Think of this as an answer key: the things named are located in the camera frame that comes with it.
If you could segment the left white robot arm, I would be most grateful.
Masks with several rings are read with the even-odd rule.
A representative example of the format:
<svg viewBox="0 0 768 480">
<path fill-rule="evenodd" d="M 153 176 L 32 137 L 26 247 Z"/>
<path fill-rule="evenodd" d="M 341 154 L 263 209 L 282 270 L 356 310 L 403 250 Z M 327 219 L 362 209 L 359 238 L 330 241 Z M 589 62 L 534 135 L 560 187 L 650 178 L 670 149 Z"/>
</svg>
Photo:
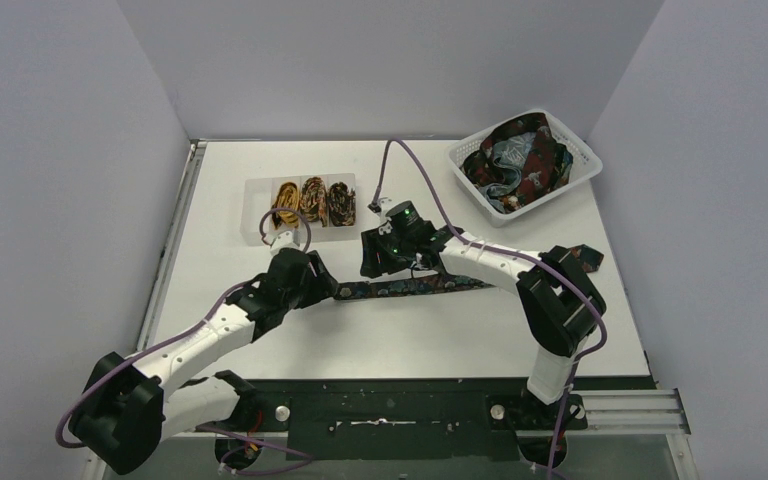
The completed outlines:
<svg viewBox="0 0 768 480">
<path fill-rule="evenodd" d="M 230 371 L 199 373 L 280 326 L 289 312 L 337 291 L 317 252 L 280 250 L 266 272 L 229 287 L 189 329 L 128 357 L 112 352 L 101 358 L 59 421 L 56 442 L 87 447 L 127 474 L 181 432 L 215 422 L 247 427 L 256 414 L 249 384 Z"/>
</svg>

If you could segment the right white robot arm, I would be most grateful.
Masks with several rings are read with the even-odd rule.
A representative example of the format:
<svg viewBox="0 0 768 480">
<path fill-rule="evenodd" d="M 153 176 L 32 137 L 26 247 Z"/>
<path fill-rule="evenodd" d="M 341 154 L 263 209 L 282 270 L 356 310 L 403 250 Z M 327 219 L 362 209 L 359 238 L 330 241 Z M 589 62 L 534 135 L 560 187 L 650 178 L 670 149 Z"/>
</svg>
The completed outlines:
<svg viewBox="0 0 768 480">
<path fill-rule="evenodd" d="M 570 249 L 524 252 L 459 227 L 435 227 L 410 201 L 385 201 L 380 223 L 361 234 L 360 273 L 367 278 L 418 267 L 463 276 L 518 297 L 539 348 L 528 392 L 549 405 L 561 399 L 606 303 Z"/>
</svg>

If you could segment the navy floral tie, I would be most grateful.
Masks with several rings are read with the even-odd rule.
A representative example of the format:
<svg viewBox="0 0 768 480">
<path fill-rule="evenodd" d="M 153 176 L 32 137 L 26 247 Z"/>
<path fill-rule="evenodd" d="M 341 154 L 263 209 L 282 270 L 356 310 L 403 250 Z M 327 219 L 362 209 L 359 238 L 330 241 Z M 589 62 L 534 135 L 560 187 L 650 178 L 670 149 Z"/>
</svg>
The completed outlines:
<svg viewBox="0 0 768 480">
<path fill-rule="evenodd" d="M 338 284 L 336 301 L 435 295 L 492 288 L 480 280 L 459 275 L 433 274 L 384 281 L 353 281 Z"/>
</svg>

